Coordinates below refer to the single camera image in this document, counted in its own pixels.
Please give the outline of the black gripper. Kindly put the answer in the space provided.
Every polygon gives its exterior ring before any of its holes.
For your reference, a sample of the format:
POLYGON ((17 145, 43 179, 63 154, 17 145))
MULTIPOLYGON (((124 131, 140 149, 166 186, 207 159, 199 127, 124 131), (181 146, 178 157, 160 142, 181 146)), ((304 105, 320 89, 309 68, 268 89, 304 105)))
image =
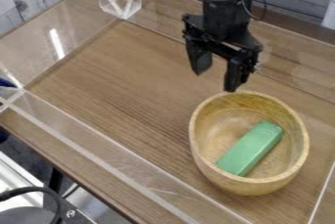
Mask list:
POLYGON ((262 45, 252 36, 252 0, 202 0, 202 14, 185 13, 183 38, 191 70, 211 67, 211 55, 227 60, 223 89, 234 92, 254 71, 262 45))

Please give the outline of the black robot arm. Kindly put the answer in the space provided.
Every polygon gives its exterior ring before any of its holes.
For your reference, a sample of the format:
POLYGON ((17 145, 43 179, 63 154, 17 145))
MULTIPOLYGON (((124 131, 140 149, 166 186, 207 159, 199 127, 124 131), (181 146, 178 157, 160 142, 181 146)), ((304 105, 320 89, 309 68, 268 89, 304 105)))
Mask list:
POLYGON ((262 44, 252 36, 252 0, 201 0, 202 13, 183 13, 183 38, 193 72, 211 67, 211 55, 227 61, 223 90, 234 92, 248 82, 262 44))

